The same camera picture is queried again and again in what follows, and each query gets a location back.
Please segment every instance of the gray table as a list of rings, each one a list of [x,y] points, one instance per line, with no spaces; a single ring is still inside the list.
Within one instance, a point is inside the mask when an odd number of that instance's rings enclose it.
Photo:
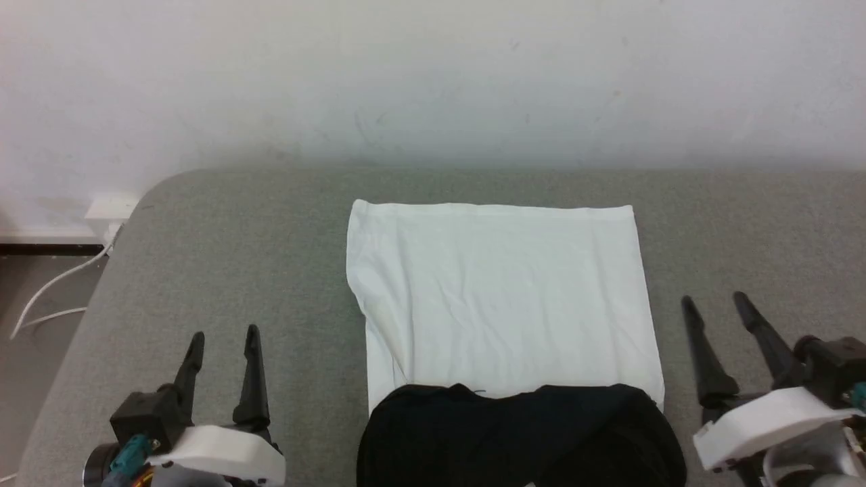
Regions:
[[[634,205],[667,385],[665,413],[692,485],[699,426],[679,301],[691,294],[728,372],[770,380],[730,295],[749,293],[790,342],[866,335],[862,173],[460,172],[385,169],[191,172],[140,202],[63,362],[17,485],[77,485],[132,390],[171,380],[207,335],[194,419],[225,423],[240,393],[244,330],[262,329],[273,424],[289,485],[352,485],[366,420],[363,317],[346,285],[352,201]]]

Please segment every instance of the white power outlet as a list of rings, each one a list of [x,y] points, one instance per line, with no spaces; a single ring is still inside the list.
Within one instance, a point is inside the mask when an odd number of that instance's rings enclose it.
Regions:
[[[99,196],[90,204],[84,221],[104,245],[109,245],[138,203],[138,198],[129,195]]]

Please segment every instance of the black fabric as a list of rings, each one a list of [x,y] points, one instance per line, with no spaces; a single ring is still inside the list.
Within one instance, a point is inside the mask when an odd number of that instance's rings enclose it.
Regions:
[[[370,417],[358,486],[680,487],[676,436],[640,389],[544,386],[504,399],[403,386]]]

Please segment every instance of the robotic arm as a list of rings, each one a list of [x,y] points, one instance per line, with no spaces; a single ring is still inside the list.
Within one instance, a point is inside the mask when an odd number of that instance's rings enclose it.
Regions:
[[[87,459],[84,487],[248,487],[283,485],[286,459],[271,441],[262,340],[249,325],[247,368],[232,424],[192,423],[204,334],[193,335],[174,382],[155,393],[131,393],[110,422],[117,443],[97,446]]]
[[[793,350],[744,293],[743,326],[757,340],[771,392],[741,394],[682,298],[704,426],[694,435],[704,469],[736,471],[746,487],[866,486],[866,345],[801,338]]]

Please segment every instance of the floor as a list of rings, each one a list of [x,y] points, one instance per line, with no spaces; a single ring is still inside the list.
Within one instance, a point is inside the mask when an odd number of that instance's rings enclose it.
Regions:
[[[69,347],[82,313],[9,335],[22,308],[47,281],[90,256],[0,256],[0,478],[15,473],[24,445]],[[48,289],[28,318],[87,306],[107,257]],[[15,480],[2,487],[15,485]]]

